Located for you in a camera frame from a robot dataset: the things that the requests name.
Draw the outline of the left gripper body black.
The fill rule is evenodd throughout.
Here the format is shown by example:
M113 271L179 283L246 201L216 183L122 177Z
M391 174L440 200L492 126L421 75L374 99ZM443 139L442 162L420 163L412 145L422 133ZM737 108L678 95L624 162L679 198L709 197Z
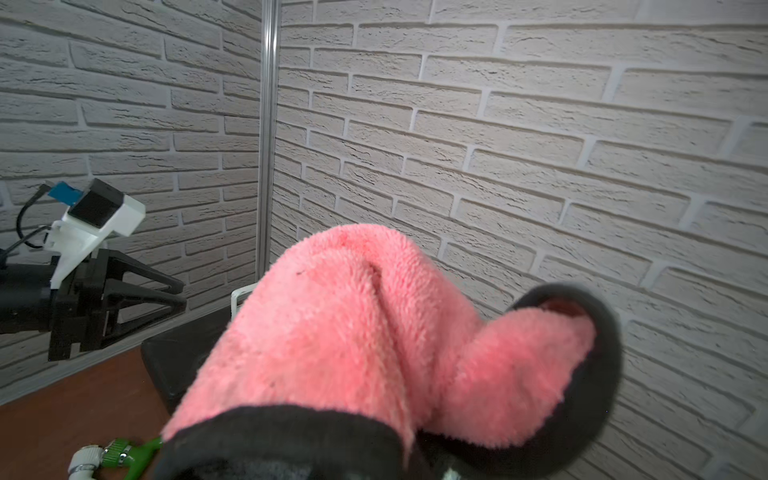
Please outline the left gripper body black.
M50 361L70 359L75 344L81 352L102 347L102 261L83 261L55 287L58 266L1 266L1 333L49 333Z

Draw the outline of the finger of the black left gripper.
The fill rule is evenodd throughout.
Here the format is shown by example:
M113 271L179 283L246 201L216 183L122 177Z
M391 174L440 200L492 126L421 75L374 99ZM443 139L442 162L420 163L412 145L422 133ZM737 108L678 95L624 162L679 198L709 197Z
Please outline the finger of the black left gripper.
M99 331L98 347L111 346L182 313L187 305L183 287L176 279L159 289L108 280L102 298L104 326Z
M135 274L162 284L164 286L163 292L181 294L183 291L184 283L181 280L162 273L118 250L101 249L98 253L98 260L106 262L107 279L123 280L126 274Z

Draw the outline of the grey and pink cloth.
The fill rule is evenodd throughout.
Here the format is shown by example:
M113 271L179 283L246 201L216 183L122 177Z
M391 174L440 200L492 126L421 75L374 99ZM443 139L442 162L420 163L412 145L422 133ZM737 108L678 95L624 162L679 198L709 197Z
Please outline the grey and pink cloth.
M539 285L485 321L404 234L343 225L257 283L163 429L157 479L540 479L605 427L611 308Z

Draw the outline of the white small bookshelf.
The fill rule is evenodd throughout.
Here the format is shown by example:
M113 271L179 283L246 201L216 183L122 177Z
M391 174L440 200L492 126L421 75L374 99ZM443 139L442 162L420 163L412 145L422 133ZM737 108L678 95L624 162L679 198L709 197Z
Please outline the white small bookshelf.
M256 288L257 284L250 284L244 287L240 287L238 289L235 289L230 294L230 312L231 312L231 319L234 320L242 307L245 300L248 298L248 296L253 292L253 290Z

